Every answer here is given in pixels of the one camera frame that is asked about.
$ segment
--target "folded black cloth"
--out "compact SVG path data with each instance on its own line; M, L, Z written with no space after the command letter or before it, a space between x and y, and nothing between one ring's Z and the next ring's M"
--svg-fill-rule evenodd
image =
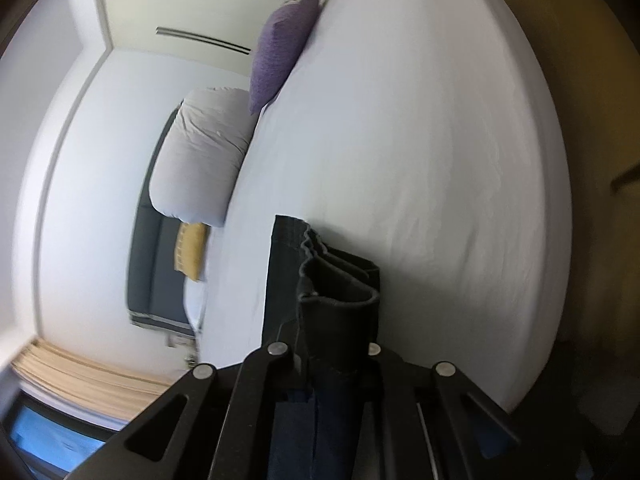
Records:
M276 406L270 480L351 478L362 419L357 384L379 306L375 264L324 244L302 220L276 216L262 344L297 323L314 393Z

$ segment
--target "white blanket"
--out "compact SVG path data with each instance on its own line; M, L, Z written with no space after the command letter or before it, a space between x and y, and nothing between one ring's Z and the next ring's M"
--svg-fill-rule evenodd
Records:
M381 268L379 341L498 403L545 365L570 256L564 146L502 0L329 0L229 206L201 358L260 345L276 214Z

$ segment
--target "gray headboard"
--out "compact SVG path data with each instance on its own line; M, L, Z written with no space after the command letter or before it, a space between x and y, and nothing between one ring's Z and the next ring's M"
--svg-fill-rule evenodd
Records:
M174 270L174 247L180 220L156 211L149 180L162 142L178 113L169 116L146 170L131 239L127 306L131 322L146 328L194 337L184 312L184 275Z

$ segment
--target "yellow pillow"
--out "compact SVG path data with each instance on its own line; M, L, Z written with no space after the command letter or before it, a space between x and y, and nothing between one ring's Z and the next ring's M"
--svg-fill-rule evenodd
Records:
M202 268L202 255L209 226L204 224L180 224L175 240L174 269L197 282Z

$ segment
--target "purple cushion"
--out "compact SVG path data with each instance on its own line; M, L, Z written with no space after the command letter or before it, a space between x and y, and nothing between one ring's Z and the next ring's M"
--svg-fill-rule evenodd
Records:
M286 0L264 24L249 84L249 111L259 112L278 93L305 47L320 0Z

